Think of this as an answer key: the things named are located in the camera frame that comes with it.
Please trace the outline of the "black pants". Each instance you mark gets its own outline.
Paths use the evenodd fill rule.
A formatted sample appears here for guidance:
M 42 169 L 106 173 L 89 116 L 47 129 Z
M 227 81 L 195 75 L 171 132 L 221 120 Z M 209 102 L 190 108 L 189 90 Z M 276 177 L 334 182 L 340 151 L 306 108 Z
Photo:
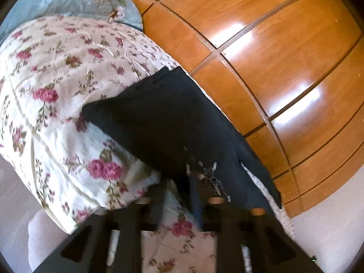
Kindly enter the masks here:
M 83 117 L 136 158 L 171 179 L 181 203 L 196 209 L 190 172 L 235 206 L 270 210 L 257 177 L 276 204 L 281 194 L 251 146 L 182 68 L 162 68 L 116 97 L 83 106 Z

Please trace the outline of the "floral quilted bedspread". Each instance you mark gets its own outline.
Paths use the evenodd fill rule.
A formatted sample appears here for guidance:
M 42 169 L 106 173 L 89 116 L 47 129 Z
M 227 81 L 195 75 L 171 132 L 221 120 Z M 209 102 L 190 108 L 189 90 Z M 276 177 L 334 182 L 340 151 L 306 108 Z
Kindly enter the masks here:
M 1 45 L 1 155 L 26 186 L 36 268 L 99 207 L 125 207 L 159 174 L 83 120 L 82 107 L 114 97 L 178 63 L 142 32 L 93 18 L 50 16 Z

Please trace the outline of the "wooden wardrobe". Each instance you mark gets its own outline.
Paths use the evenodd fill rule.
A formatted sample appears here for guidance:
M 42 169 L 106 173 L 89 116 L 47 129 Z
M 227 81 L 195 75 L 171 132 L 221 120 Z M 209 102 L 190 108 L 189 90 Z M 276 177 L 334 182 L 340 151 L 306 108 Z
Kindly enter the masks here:
M 363 165 L 363 21 L 348 0 L 133 0 L 220 106 L 291 217 Z

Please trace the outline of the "blue floral pillow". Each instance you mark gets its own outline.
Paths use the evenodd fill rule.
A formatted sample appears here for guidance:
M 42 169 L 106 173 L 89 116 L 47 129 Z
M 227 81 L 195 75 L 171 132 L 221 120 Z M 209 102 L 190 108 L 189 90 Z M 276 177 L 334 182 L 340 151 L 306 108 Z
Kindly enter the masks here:
M 143 30 L 141 14 L 132 0 L 17 0 L 1 22 L 1 41 L 23 23 L 50 15 L 107 20 Z

